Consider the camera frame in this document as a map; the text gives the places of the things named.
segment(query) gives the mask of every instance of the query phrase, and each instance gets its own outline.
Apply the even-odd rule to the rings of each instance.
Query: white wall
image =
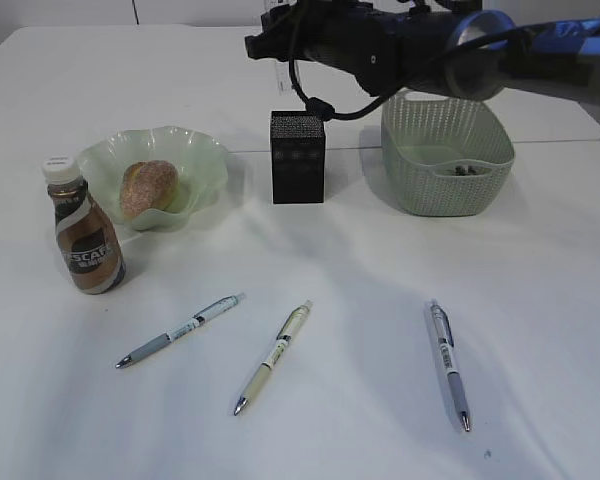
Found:
[[[135,23],[131,0],[0,0],[0,43],[25,26]]]
[[[264,0],[135,0],[140,23],[256,25]],[[402,11],[396,0],[375,0],[381,10]],[[600,15],[600,0],[484,0],[516,23]],[[0,43],[22,26],[134,24],[132,0],[0,0]]]

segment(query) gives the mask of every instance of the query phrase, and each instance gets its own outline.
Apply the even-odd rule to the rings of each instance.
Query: bottle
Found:
[[[56,239],[73,282],[95,295],[114,288],[126,271],[111,220],[89,194],[75,160],[54,157],[42,166],[56,209]]]

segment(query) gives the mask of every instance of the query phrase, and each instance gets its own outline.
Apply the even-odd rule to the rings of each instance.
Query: white tabletop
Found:
[[[57,130],[57,152],[123,129],[179,125],[232,151],[267,150],[270,111],[302,105],[278,93],[272,60],[247,58],[244,37],[257,32],[183,25],[19,30],[0,46],[0,136],[5,127],[38,138]],[[306,62],[300,71],[306,91],[338,111],[370,100],[348,74]],[[600,126],[574,102],[504,91],[489,105],[514,142],[600,138]],[[379,115],[329,122],[328,146],[379,146],[378,130],[369,128]]]

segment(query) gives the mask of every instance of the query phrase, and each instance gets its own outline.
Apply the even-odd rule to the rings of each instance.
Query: white pen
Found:
[[[158,335],[150,342],[147,342],[143,346],[136,348],[133,352],[131,352],[129,355],[120,360],[116,364],[116,368],[126,368],[130,365],[133,365],[134,363],[138,363],[143,358],[146,358],[149,355],[156,353],[158,350],[162,350],[167,345],[171,345],[171,343],[175,342],[180,337],[186,335],[191,330],[201,327],[212,318],[215,318],[218,315],[226,312],[227,310],[235,307],[244,299],[244,293],[240,293],[238,295],[232,295],[230,297],[225,297],[221,300],[218,300],[213,305],[210,305],[204,310],[201,310],[198,313],[196,313],[191,318],[191,320],[189,320],[181,327],[176,328],[171,332]]]
[[[454,343],[453,335],[451,335],[451,327],[449,326],[449,318],[442,307],[438,305],[435,298],[427,305],[431,311],[433,325],[436,329],[438,349],[440,356],[442,357],[442,364],[447,373],[447,382],[449,383],[449,390],[451,391],[451,398],[453,399],[456,415],[458,415],[458,419],[462,423],[464,431],[470,432],[471,414],[469,413],[469,405],[467,404],[467,399],[464,394],[462,378],[458,372],[456,357],[453,353]]]
[[[242,392],[242,395],[240,395],[240,399],[233,410],[234,415],[238,415],[242,412],[247,405],[256,398],[258,393],[260,393],[260,390],[262,390],[262,387],[271,375],[273,367],[278,363],[278,360],[280,360],[280,357],[309,316],[312,306],[313,303],[311,303],[310,300],[307,300],[304,302],[304,305],[299,306],[291,312],[291,315],[289,315],[287,321],[284,322],[284,325],[276,337],[276,344],[273,346],[273,349],[269,355],[267,355],[266,360],[260,364],[256,373],[254,373],[251,380],[249,380],[249,384]]]

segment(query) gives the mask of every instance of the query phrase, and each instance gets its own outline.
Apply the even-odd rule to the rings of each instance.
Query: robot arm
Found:
[[[451,11],[431,12],[423,0],[397,14],[358,0],[298,0],[262,16],[263,33],[245,39],[247,54],[319,62],[378,97],[358,115],[338,114],[294,81],[324,120],[359,118],[402,87],[471,100],[509,87],[600,105],[600,19],[516,27],[479,1],[437,1]]]

